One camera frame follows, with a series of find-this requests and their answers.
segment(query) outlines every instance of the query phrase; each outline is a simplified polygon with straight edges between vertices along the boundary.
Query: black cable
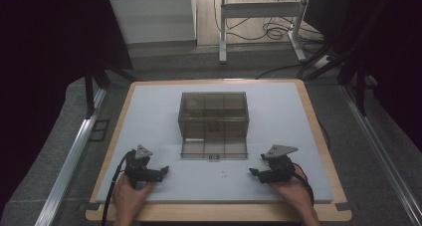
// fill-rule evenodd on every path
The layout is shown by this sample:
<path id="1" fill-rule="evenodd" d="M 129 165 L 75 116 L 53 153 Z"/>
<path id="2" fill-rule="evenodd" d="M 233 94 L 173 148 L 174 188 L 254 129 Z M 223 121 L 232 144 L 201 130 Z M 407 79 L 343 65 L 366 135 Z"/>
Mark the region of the black cable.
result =
<path id="1" fill-rule="evenodd" d="M 294 176 L 296 179 L 300 180 L 301 183 L 304 185 L 305 189 L 307 190 L 308 194 L 310 195 L 310 199 L 311 199 L 311 204 L 312 206 L 314 206 L 315 203 L 315 199 L 314 199 L 314 191 L 313 188 L 310 186 L 310 184 L 308 183 L 308 177 L 305 174 L 304 170 L 301 168 L 300 165 L 293 163 L 295 166 L 297 166 L 303 173 L 304 173 L 304 177 L 301 177 L 300 175 L 298 175 L 296 172 L 294 171 L 290 171 L 290 173 L 292 174 L 292 176 Z"/>
<path id="2" fill-rule="evenodd" d="M 228 29 L 233 29 L 233 28 L 236 28 L 236 27 L 238 27 L 239 25 L 241 25 L 241 24 L 243 24 L 243 23 L 245 23 L 246 21 L 248 21 L 248 20 L 250 20 L 251 18 L 246 18 L 246 19 L 244 19 L 244 20 L 242 20 L 241 22 L 239 22 L 238 24 L 236 24 L 236 25 L 234 25 L 234 26 L 229 26 L 228 25 L 228 23 L 227 23 L 227 19 L 226 19 L 226 27 L 228 28 Z M 237 37 L 240 37 L 240 38 L 242 38 L 242 39 L 245 39 L 245 40 L 248 40 L 247 38 L 244 38 L 244 37 L 241 37 L 241 36 L 239 36 L 239 35 L 235 35 L 235 36 L 237 36 Z"/>
<path id="3" fill-rule="evenodd" d="M 289 65 L 289 66 L 283 66 L 283 67 L 279 67 L 279 68 L 276 68 L 276 69 L 268 70 L 267 72 L 264 72 L 264 73 L 260 74 L 258 77 L 256 77 L 255 80 L 259 80 L 263 75 L 270 73 L 270 72 L 275 72 L 275 71 L 278 71 L 278 70 L 282 70 L 282 69 L 286 69 L 286 68 L 292 68 L 292 67 L 298 67 L 298 66 L 301 66 L 301 65 Z"/>
<path id="4" fill-rule="evenodd" d="M 226 27 L 228 28 L 228 29 L 233 29 L 233 28 L 236 28 L 236 27 L 238 27 L 239 25 L 241 25 L 241 24 L 243 24 L 243 23 L 245 23 L 246 21 L 248 21 L 248 20 L 250 20 L 251 18 L 246 18 L 246 19 L 244 19 L 244 20 L 242 20 L 240 23 L 237 23 L 237 24 L 235 24 L 234 26 L 232 26 L 232 27 L 230 27 L 229 26 L 229 24 L 227 23 L 227 19 L 226 19 Z"/>
<path id="5" fill-rule="evenodd" d="M 323 124 L 320 122 L 320 120 L 319 120 L 319 118 L 317 117 L 317 115 L 316 115 L 316 120 L 317 120 L 317 123 L 319 124 L 320 129 L 322 130 L 322 135 L 323 135 L 323 137 L 325 138 L 326 147 L 328 148 L 328 150 L 330 150 L 330 149 L 331 149 L 331 140 L 330 140 L 330 138 L 329 138 L 328 131 L 326 131 L 325 127 L 324 127 L 324 126 L 323 126 Z"/>
<path id="6" fill-rule="evenodd" d="M 120 164 L 118 165 L 117 169 L 115 170 L 114 176 L 112 177 L 111 184 L 109 186 L 108 194 L 105 200 L 105 209 L 103 211 L 103 220 L 102 226 L 106 225 L 106 214 L 108 212 L 109 202 L 111 200 L 112 191 L 114 190 L 115 182 L 117 181 L 118 175 L 121 173 L 121 166 L 123 165 L 124 161 L 126 160 L 127 154 L 124 155 L 123 159 L 121 160 Z"/>
<path id="7" fill-rule="evenodd" d="M 217 21 L 217 10 L 216 10 L 216 6 L 215 6 L 215 0 L 213 0 L 213 3 L 214 3 L 214 20 L 215 20 L 215 24 L 217 26 L 217 29 L 221 32 L 221 29 L 220 29 L 220 27 L 218 25 L 218 21 Z M 251 18 L 244 19 L 240 23 L 238 23 L 238 24 L 236 24 L 234 26 L 231 26 L 231 27 L 228 26 L 227 19 L 226 19 L 225 25 L 226 25 L 226 27 L 228 29 L 233 29 L 233 28 L 235 28 L 235 27 L 237 27 L 237 26 L 245 23 L 249 19 L 251 19 Z M 265 30 L 265 33 L 262 36 L 257 37 L 257 38 L 246 38 L 246 37 L 240 36 L 240 35 L 235 34 L 235 33 L 230 33 L 230 32 L 226 32 L 226 34 L 227 35 L 233 35 L 233 36 L 236 36 L 238 38 L 241 38 L 243 40 L 248 40 L 248 41 L 260 40 L 260 39 L 262 39 L 262 38 L 264 38 L 266 36 L 269 37 L 272 40 L 279 40 L 279 39 L 281 39 L 283 36 L 285 36 L 289 32 L 289 28 L 286 27 L 286 26 L 284 26 L 284 25 L 281 25 L 281 24 L 271 23 L 272 19 L 270 20 L 269 23 L 263 23 L 263 29 Z M 278 26 L 277 27 L 269 28 L 270 25 L 278 25 Z"/>

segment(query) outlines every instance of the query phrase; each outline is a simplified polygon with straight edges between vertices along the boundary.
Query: metal stand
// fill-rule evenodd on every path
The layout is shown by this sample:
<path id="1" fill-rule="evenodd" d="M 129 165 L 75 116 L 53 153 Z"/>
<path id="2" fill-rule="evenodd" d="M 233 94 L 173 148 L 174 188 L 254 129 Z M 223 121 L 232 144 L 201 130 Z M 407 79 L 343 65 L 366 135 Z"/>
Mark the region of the metal stand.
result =
<path id="1" fill-rule="evenodd" d="M 296 17 L 289 39 L 300 62 L 305 62 L 305 54 L 299 44 L 298 31 L 301 27 L 308 0 L 300 2 L 276 3 L 226 3 L 221 0 L 221 31 L 220 31 L 220 64 L 227 63 L 226 26 L 227 18 L 264 18 L 264 17 Z"/>

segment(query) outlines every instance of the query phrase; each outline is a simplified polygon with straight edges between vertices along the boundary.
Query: metal rail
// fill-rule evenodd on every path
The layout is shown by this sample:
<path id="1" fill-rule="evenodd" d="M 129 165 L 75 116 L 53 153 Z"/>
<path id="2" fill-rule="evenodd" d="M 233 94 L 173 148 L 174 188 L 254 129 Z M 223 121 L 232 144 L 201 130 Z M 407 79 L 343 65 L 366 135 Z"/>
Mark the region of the metal rail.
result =
<path id="1" fill-rule="evenodd" d="M 360 113 L 359 109 L 355 105 L 354 96 L 350 88 L 347 86 L 340 86 L 340 89 L 344 93 L 344 96 L 351 108 L 352 113 L 354 114 L 354 117 L 362 128 L 362 131 L 369 141 L 369 144 L 375 153 L 379 164 L 381 165 L 398 198 L 403 204 L 403 207 L 406 210 L 413 225 L 422 225 L 422 211 L 418 201 L 416 200 L 407 183 L 401 177 L 390 156 L 385 151 L 381 140 L 376 135 L 369 120 L 367 117 Z"/>
<path id="2" fill-rule="evenodd" d="M 91 130 L 93 129 L 94 123 L 96 122 L 97 116 L 99 114 L 99 108 L 103 102 L 103 99 L 106 95 L 106 90 L 99 89 L 95 96 L 95 110 L 91 118 L 85 119 L 82 123 L 82 126 L 78 132 L 77 137 L 75 138 L 74 144 L 72 145 L 71 150 L 65 160 L 65 163 L 60 170 L 59 176 L 56 179 L 55 184 L 53 185 L 52 191 L 50 192 L 49 197 L 44 204 L 43 209 L 38 217 L 35 225 L 37 226 L 47 226 L 51 225 L 56 215 L 56 212 L 59 208 L 60 202 L 62 201 L 63 195 L 68 188 L 69 182 L 71 181 L 72 175 L 75 171 L 75 168 L 78 165 L 79 159 L 82 152 L 84 151 L 85 145 L 89 139 Z"/>

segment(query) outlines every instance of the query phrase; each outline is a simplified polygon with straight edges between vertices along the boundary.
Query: human hand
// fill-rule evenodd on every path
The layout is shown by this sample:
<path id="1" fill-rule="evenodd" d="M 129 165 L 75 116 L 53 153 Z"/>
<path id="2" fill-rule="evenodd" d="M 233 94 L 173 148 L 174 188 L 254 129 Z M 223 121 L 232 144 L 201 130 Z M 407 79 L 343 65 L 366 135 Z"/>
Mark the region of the human hand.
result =
<path id="1" fill-rule="evenodd" d="M 296 164 L 295 173 L 303 179 L 307 179 L 302 169 Z M 311 203 L 311 196 L 299 179 L 293 176 L 288 182 L 270 183 L 270 186 L 298 211 L 306 226 L 320 225 L 317 213 Z"/>
<path id="2" fill-rule="evenodd" d="M 116 210 L 114 226 L 131 225 L 152 188 L 153 183 L 148 182 L 142 189 L 136 190 L 131 186 L 129 177 L 123 174 L 112 193 L 112 202 Z"/>

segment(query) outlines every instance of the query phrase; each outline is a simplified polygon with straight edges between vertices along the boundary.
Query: black cable bundle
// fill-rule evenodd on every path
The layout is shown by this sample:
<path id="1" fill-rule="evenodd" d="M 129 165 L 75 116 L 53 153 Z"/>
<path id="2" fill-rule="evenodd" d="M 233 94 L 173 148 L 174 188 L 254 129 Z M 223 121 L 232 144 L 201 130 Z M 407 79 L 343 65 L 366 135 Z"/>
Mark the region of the black cable bundle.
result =
<path id="1" fill-rule="evenodd" d="M 109 186 L 108 194 L 105 200 L 105 209 L 103 210 L 103 220 L 102 226 L 106 226 L 106 214 L 108 212 L 109 202 L 111 201 L 112 191 L 114 190 L 115 182 L 118 179 L 118 175 L 121 171 L 121 166 L 123 165 L 124 161 L 126 160 L 127 154 L 123 157 L 120 164 L 118 165 L 117 169 L 115 170 L 114 176 L 112 177 L 111 184 Z"/>
<path id="2" fill-rule="evenodd" d="M 305 172 L 302 170 L 302 168 L 298 165 L 298 164 L 296 164 L 296 163 L 293 163 L 295 166 L 297 166 L 303 173 L 304 173 L 304 176 L 305 176 L 305 178 L 303 178 L 303 177 L 301 177 L 300 175 L 298 175 L 296 172 L 294 172 L 294 171 L 291 171 L 291 174 L 292 174 L 292 176 L 294 176 L 296 179 L 298 179 L 298 180 L 300 180 L 301 181 L 301 183 L 305 186 L 305 189 L 307 190 L 307 192 L 308 192 L 308 194 L 310 195 L 310 198 L 311 198 L 311 204 L 314 206 L 314 203 L 315 203 L 315 200 L 314 200 L 314 191 L 313 191 L 313 189 L 311 188 L 311 186 L 310 186 L 310 184 L 308 183 L 308 178 L 307 178 L 307 176 L 305 175 Z"/>

